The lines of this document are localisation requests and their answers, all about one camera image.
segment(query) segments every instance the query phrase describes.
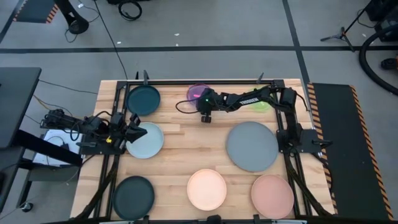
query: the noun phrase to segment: tripod stand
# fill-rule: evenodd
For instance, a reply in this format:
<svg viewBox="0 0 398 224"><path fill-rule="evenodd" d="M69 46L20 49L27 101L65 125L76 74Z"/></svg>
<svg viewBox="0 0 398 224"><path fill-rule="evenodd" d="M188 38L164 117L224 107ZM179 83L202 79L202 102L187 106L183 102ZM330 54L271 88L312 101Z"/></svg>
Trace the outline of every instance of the tripod stand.
<svg viewBox="0 0 398 224"><path fill-rule="evenodd" d="M348 47L351 49L352 52L355 52L353 45L351 44L351 42L349 41L348 37L347 37L347 32L351 29L351 27L355 24L356 21L358 21L358 19L362 16L362 14L365 12L366 8L370 5L371 1L369 1L369 3L365 6L364 9L362 9L361 13L359 13L356 18L354 19L354 21L348 26L347 29L345 29L344 27L342 27L340 29L340 33L336 34L336 35L331 35L330 37L325 37L322 38L321 41L326 41L326 40L330 40L330 39L339 39L342 41L347 42Z"/></svg>

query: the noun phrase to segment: concrete floor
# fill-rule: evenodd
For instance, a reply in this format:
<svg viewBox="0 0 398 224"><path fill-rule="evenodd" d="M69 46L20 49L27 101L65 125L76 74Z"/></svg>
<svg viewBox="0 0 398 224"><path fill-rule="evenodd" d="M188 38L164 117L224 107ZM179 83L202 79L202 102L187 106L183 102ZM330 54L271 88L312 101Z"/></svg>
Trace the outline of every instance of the concrete floor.
<svg viewBox="0 0 398 224"><path fill-rule="evenodd" d="M18 0L3 0L0 7L0 30L7 24ZM77 0L70 0L77 8ZM335 34L347 26L365 0L288 0L292 19L301 46L345 46L344 42L320 42L319 39ZM83 0L94 7L91 0ZM143 14L136 22L127 22L118 14L117 7L98 1L111 35L118 47L175 47L178 46L290 46L291 50L211 50L170 52L120 53L129 78L137 70L146 69L155 78L303 78L303 63L311 82L354 85L368 124L377 161L392 211L398 216L398 178L396 175L398 151L396 150L398 98L373 83L362 71L358 53L349 51L306 51L301 66L297 60L294 42L289 29L285 7L281 0L152 0L142 2ZM88 20L95 12L84 7L77 9ZM367 16L362 22L371 24ZM69 44L64 37L66 22L57 13L51 24L12 22L3 40L4 49L36 49L34 54L1 54L1 67L41 67L40 79L81 90L97 91L101 80L123 79L123 70L115 53L45 53L45 49L110 48L112 43L100 19ZM349 33L353 45L361 45L373 34L372 29L356 24ZM375 41L374 45L391 45ZM383 72L378 63L395 57L394 51L368 53L369 64L390 83L398 86L393 72ZM77 93L39 83L35 94L47 103L68 108L75 116L91 114L95 95ZM27 114L40 120L47 111L32 100ZM29 119L21 128L39 135L44 130ZM18 191L24 178L20 170L10 199L0 215L0 223L43 223L66 220L69 217L76 188L76 179L68 185L35 183L29 198L35 208L29 213L15 211Z"/></svg>

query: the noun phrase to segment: black mat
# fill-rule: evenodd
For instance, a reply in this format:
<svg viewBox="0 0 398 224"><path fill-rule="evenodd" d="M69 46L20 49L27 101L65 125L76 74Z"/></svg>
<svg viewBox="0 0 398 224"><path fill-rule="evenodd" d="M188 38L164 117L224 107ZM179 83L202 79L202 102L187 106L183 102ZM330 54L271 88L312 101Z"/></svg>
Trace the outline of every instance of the black mat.
<svg viewBox="0 0 398 224"><path fill-rule="evenodd" d="M392 220L392 212L355 89L348 85L308 84L318 137L332 140L323 152L333 182L335 212L344 218Z"/></svg>
<svg viewBox="0 0 398 224"><path fill-rule="evenodd" d="M14 21L51 23L57 11L54 0L25 0Z"/></svg>

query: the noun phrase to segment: light blue plate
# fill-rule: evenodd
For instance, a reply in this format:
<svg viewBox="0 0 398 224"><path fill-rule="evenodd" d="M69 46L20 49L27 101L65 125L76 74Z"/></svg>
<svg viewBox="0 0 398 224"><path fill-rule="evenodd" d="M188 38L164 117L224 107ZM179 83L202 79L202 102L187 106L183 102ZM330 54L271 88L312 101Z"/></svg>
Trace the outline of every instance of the light blue plate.
<svg viewBox="0 0 398 224"><path fill-rule="evenodd" d="M158 125L150 122L143 122L139 127L146 129L148 133L133 143L128 141L126 147L135 158L148 159L156 155L163 147L163 131Z"/></svg>

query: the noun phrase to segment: black metal frame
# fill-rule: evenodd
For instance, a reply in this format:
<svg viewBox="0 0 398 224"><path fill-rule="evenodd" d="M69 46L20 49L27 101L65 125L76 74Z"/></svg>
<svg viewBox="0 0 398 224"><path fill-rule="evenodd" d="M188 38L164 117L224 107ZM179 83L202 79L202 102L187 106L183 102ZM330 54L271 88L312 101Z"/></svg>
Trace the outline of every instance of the black metal frame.
<svg viewBox="0 0 398 224"><path fill-rule="evenodd" d="M138 79L138 76L136 76L136 80L118 81L116 84L116 92L115 92L115 97L114 97L114 101L113 101L112 112L113 113L117 112L118 106L119 106L121 90L125 89L123 107L122 107L122 113L124 114L124 119L126 119L126 113L125 113L126 112L126 100L125 99L127 98L127 94L129 93L130 88L132 86L137 86L137 85L143 84L143 82L141 80L137 80L137 79ZM153 81L149 80L149 84L150 85L194 85L197 83L206 83L208 85L250 85L250 84L256 84L256 81L257 80L254 80L254 79L247 79L247 80L153 80ZM284 81L283 80L261 80L260 84L284 86ZM279 128L279 131L281 131L284 129L282 115L279 110L275 110L275 113L276 113L276 117L277 117L278 128ZM284 153L284 157L285 157L285 162L291 162L290 161L291 155ZM293 157L296 162L296 169L297 169L298 176L305 183L303 167L302 167L299 153L293 154ZM119 158L120 158L119 156L114 156L114 160L117 163L116 168L118 168L118 165L119 165ZM109 161L109 156L104 156L104 162L103 162L103 165L101 168L100 182L99 182L98 187L100 187L101 184L103 183L104 177L106 175L106 170L108 168L108 161ZM113 207L112 197L113 197L113 193L114 193L115 186L116 186L116 178L117 178L116 176L113 177L113 179L110 183L110 188L109 188L109 195L108 195L108 202L107 202L106 216L105 216L108 219L111 218L111 212L112 212L112 207ZM294 182L293 178L289 175L288 175L288 182L289 182L289 185L291 186L293 193L294 193L294 199L295 199L294 200L294 214L295 214L295 216L298 216L298 215L300 215L300 208L297 203L297 193L295 191L295 182ZM305 205L305 213L307 215L312 215L311 205L308 201L308 198L306 198L306 196L304 195L304 193L303 193L303 199L304 199L304 205ZM94 218L99 217L100 208L101 208L101 200L98 202L98 204L96 206L96 210L95 210L94 216L93 216ZM232 221L239 222L239 223L247 222L247 221L252 222L252 220L232 220ZM171 222L171 220L161 220L161 222L167 223L167 222Z"/></svg>

